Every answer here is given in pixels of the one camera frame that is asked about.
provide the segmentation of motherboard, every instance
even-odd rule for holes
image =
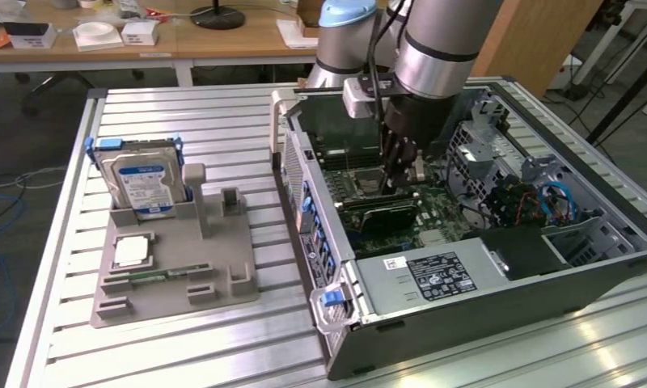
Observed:
[[[474,229],[438,179],[382,196],[379,167],[324,171],[323,176],[359,259],[459,241]]]

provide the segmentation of aluminum extrusion table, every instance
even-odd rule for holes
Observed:
[[[326,380],[268,162],[270,94],[295,84],[95,91],[87,101],[8,386],[647,386],[647,274],[591,306],[354,379]],[[583,160],[629,194],[627,177],[521,87],[503,86]],[[511,134],[537,154],[511,118]],[[204,192],[247,196],[262,298],[200,313],[93,329],[88,319],[109,194],[87,136],[180,133],[188,162],[207,165]]]

